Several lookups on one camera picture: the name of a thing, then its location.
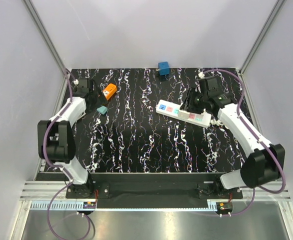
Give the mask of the white cube adapter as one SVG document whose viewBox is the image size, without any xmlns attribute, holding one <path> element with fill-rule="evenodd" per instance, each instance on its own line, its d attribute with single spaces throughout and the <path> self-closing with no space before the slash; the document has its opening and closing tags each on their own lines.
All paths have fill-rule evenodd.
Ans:
<svg viewBox="0 0 293 240">
<path fill-rule="evenodd" d="M 178 111 L 178 117 L 184 120 L 189 119 L 190 113 L 185 110 L 179 110 Z"/>
</svg>

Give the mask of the teal plug adapter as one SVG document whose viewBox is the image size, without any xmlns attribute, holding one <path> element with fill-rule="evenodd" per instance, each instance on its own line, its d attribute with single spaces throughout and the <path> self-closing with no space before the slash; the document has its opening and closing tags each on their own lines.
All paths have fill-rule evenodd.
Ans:
<svg viewBox="0 0 293 240">
<path fill-rule="evenodd" d="M 97 109 L 96 109 L 96 111 L 98 112 L 98 113 L 100 113 L 101 115 L 105 115 L 106 113 L 107 113 L 107 111 L 108 111 L 108 108 L 106 107 L 106 106 L 100 106 L 100 107 L 98 107 Z"/>
</svg>

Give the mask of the white multicolour power strip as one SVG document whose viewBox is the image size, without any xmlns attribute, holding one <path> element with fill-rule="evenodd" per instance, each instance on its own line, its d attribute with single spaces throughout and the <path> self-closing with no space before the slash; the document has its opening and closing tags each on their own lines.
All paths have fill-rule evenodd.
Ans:
<svg viewBox="0 0 293 240">
<path fill-rule="evenodd" d="M 185 110 L 180 110 L 181 105 L 175 104 L 169 101 L 160 100 L 156 105 L 156 113 L 180 120 L 186 123 L 190 123 L 203 128 L 210 126 L 212 115 L 205 113 L 191 113 Z"/>
</svg>

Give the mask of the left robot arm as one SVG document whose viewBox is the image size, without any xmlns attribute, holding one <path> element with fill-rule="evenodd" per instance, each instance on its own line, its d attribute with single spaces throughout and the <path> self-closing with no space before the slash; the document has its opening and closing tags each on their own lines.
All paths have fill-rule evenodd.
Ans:
<svg viewBox="0 0 293 240">
<path fill-rule="evenodd" d="M 80 78 L 70 87 L 65 105 L 50 119 L 37 124 L 38 155 L 46 163 L 58 168 L 70 182 L 69 190 L 89 198 L 94 194 L 94 183 L 76 157 L 76 143 L 72 128 L 85 114 L 97 111 L 104 115 L 110 98 L 116 93 L 114 84 L 101 89 L 94 79 Z"/>
</svg>

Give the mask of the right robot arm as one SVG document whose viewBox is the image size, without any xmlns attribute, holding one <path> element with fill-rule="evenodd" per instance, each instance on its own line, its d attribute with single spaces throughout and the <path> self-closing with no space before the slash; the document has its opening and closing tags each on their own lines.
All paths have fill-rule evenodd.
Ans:
<svg viewBox="0 0 293 240">
<path fill-rule="evenodd" d="M 190 114 L 210 113 L 220 120 L 237 139 L 245 153 L 245 162 L 238 170 L 222 174 L 213 186 L 218 198 L 225 198 L 241 187 L 263 188 L 278 179 L 284 179 L 285 149 L 272 144 L 246 118 L 240 102 L 220 88 L 215 77 L 204 77 L 197 87 L 188 89 L 180 107 Z"/>
</svg>

